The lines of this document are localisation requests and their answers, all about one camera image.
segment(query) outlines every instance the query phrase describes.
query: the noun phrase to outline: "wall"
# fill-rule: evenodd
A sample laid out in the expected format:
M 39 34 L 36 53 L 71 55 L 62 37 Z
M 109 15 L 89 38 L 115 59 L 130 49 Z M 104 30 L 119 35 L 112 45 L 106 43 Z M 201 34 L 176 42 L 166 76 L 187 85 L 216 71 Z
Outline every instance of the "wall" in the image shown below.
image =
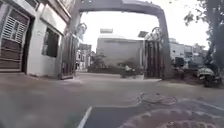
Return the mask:
M 42 55 L 42 48 L 47 26 L 62 33 L 65 25 L 64 21 L 49 6 L 43 4 L 39 6 L 30 40 L 27 74 L 57 77 L 57 58 Z
M 105 56 L 106 65 L 117 66 L 118 63 L 134 59 L 136 66 L 141 67 L 140 51 L 143 41 L 116 38 L 99 38 L 96 54 Z

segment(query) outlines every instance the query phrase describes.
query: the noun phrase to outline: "building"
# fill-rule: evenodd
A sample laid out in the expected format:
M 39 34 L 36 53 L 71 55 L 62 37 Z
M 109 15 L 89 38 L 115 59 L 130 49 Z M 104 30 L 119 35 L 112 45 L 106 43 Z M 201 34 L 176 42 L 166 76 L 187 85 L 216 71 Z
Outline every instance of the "building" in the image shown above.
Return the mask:
M 0 0 L 0 72 L 58 77 L 68 66 L 63 57 L 73 55 L 63 37 L 71 20 L 71 7 L 65 5 L 74 1 Z
M 119 35 L 101 35 L 98 38 L 96 54 L 104 55 L 106 66 L 118 66 L 132 61 L 136 68 L 142 68 L 143 40 L 125 39 Z
M 91 64 L 92 45 L 80 43 L 76 54 L 76 69 L 87 70 Z
M 198 44 L 194 46 L 179 44 L 175 39 L 170 39 L 170 55 L 172 60 L 182 58 L 185 61 L 185 66 L 189 66 L 189 62 L 195 65 L 203 65 L 206 56 L 206 50 Z

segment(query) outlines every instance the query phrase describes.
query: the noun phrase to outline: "door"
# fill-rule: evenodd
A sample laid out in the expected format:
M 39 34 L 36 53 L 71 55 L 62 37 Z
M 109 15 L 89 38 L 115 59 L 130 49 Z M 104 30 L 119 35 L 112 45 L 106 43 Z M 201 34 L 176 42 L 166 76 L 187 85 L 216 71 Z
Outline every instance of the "door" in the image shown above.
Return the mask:
M 28 16 L 16 9 L 9 11 L 0 38 L 0 71 L 21 71 L 28 25 Z

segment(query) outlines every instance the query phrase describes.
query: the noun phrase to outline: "white building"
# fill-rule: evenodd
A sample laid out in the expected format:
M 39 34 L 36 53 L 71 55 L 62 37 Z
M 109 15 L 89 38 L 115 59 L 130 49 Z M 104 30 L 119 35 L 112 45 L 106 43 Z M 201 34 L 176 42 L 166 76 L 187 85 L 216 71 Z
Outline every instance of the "white building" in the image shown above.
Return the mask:
M 0 0 L 0 72 L 59 76 L 70 19 L 58 0 Z
M 107 66 L 118 66 L 126 61 L 133 61 L 142 66 L 143 40 L 125 39 L 120 35 L 104 34 L 98 38 L 96 54 L 103 54 Z

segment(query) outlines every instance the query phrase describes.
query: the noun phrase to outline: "paved street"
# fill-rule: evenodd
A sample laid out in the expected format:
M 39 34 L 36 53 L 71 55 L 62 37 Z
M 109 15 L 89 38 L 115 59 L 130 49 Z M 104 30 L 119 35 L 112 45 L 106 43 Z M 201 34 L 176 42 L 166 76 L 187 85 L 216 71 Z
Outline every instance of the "paved street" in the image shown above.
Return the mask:
M 198 99 L 224 108 L 224 90 L 159 80 L 78 74 L 73 80 L 0 75 L 0 120 L 4 128 L 72 128 L 89 106 L 125 106 L 142 93 Z

